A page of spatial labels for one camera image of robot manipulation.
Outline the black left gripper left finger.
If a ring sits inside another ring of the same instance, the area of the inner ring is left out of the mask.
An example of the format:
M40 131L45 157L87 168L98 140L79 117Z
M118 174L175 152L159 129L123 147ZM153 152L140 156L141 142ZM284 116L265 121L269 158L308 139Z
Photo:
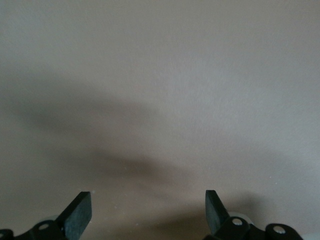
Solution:
M78 240L92 218L91 193L80 192L55 220L44 220L20 235L1 229L2 240Z

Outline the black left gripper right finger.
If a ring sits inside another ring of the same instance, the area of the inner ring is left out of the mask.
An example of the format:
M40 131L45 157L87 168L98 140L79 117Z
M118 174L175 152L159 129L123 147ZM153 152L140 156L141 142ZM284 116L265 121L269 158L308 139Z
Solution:
M205 216L210 234L206 240L301 240L292 227L268 224L264 230L240 216L231 216L215 190L205 192Z

